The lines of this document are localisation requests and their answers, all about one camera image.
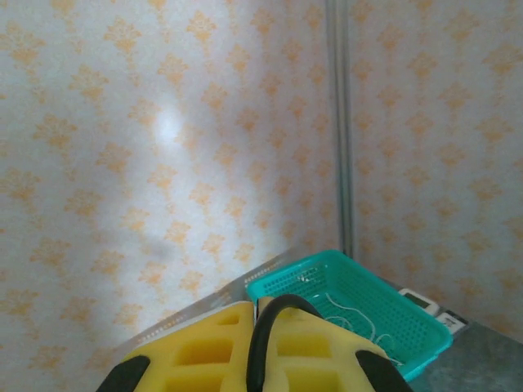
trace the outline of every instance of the gray surface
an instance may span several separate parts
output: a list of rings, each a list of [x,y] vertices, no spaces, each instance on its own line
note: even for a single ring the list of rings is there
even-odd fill
[[[236,301],[248,300],[245,286],[305,255],[301,247],[266,262],[226,285],[220,291],[164,319],[118,347],[117,361],[134,347],[202,313]],[[452,346],[410,383],[414,392],[521,392],[523,345],[478,323],[459,332]]]

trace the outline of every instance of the floral patterned wallpaper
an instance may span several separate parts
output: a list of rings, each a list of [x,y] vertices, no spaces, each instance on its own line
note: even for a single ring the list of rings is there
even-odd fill
[[[351,0],[356,259],[523,341],[523,4]]]
[[[0,1],[2,390],[337,246],[324,2]]]

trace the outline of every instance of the wall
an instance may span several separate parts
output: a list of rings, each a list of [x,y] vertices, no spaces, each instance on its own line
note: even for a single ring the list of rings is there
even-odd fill
[[[357,258],[523,341],[523,5],[350,8]]]
[[[337,246],[324,2],[3,0],[2,386]]]

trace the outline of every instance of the vertical metal rod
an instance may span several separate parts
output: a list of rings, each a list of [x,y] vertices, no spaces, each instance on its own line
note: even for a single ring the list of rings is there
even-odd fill
[[[334,134],[337,166],[337,203],[340,244],[348,256],[354,256],[353,187],[351,176],[351,129],[349,101],[347,0],[327,0],[327,30],[331,91],[334,92]]]

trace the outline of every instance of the teal plastic basket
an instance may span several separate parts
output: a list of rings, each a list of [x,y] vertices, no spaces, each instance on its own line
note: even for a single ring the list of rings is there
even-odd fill
[[[356,308],[374,324],[378,342],[395,361],[406,381],[419,376],[425,367],[452,344],[445,325],[425,313],[410,300],[376,275],[339,251],[324,251],[262,276],[247,286],[253,301],[263,296],[297,294],[308,300],[327,319],[352,330],[367,339],[371,337],[370,323],[354,310]]]

